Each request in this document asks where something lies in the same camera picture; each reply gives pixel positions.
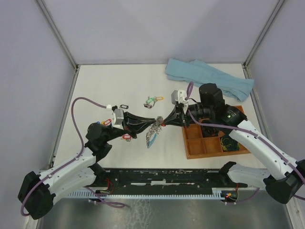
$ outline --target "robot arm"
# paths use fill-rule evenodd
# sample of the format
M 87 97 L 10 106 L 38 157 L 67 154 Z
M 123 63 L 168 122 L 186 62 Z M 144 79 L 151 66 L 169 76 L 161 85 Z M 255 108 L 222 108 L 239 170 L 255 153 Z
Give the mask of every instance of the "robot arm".
M 113 125 L 92 123 L 88 127 L 88 142 L 81 155 L 75 154 L 56 167 L 39 174 L 32 171 L 25 176 L 18 199 L 21 203 L 25 201 L 24 206 L 33 219 L 43 217 L 72 191 L 93 183 L 99 185 L 105 180 L 105 170 L 97 162 L 111 150 L 108 141 L 124 134 L 137 138 L 137 134 L 156 122 L 154 118 L 135 116 L 117 107 L 112 110 Z
M 237 108 L 224 103 L 223 95 L 215 84 L 203 84 L 199 88 L 201 102 L 189 105 L 188 112 L 183 110 L 185 104 L 173 98 L 175 108 L 164 120 L 165 125 L 186 126 L 197 123 L 209 125 L 223 131 L 232 139 L 245 146 L 266 169 L 244 167 L 235 162 L 228 162 L 220 173 L 225 173 L 235 183 L 244 183 L 264 188 L 268 194 L 280 203 L 286 204 L 302 186 L 303 182 L 291 166 L 305 176 L 305 160 L 297 162 L 266 137 L 259 133 L 247 117 Z M 201 124 L 200 119 L 209 119 L 212 124 Z M 275 151 L 283 155 L 283 160 Z

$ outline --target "wooden compartment box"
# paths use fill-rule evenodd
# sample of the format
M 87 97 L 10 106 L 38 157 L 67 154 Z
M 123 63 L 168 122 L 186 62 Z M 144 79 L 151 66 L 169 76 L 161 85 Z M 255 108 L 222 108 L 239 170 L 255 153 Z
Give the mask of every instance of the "wooden compartment box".
M 236 108 L 244 113 L 242 106 L 236 106 Z M 191 124 L 188 128 L 182 127 L 182 132 L 187 159 L 250 153 L 241 144 L 238 151 L 224 152 L 220 144 L 220 138 L 224 136 L 222 131 L 219 131 L 216 137 L 203 137 L 201 126 Z

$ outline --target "folded towel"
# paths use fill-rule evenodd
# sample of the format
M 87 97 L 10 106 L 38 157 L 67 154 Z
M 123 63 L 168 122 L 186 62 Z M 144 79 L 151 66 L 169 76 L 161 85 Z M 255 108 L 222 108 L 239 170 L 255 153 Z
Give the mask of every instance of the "folded towel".
M 249 96 L 254 84 L 254 80 L 236 78 L 199 60 L 185 63 L 170 59 L 165 73 L 169 80 L 193 81 L 197 87 L 204 83 L 215 83 L 224 95 L 241 102 Z

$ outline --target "white wall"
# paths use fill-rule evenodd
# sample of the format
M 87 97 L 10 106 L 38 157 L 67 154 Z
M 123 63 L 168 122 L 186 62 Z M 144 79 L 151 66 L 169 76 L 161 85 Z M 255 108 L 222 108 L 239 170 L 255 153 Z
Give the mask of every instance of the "white wall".
M 304 12 L 304 0 L 287 1 L 250 66 L 271 137 L 297 160 L 305 159 Z
M 33 0 L 0 7 L 0 228 L 22 228 L 24 176 L 46 166 L 73 68 Z
M 45 0 L 78 64 L 244 62 L 277 0 Z

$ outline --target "green keychain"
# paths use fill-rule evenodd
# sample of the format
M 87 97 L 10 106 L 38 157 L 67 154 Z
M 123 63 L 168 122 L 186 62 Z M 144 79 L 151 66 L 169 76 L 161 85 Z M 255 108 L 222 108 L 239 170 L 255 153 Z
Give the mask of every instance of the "green keychain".
M 146 103 L 150 104 L 151 102 L 153 102 L 153 98 L 148 97 L 148 100 L 146 100 Z

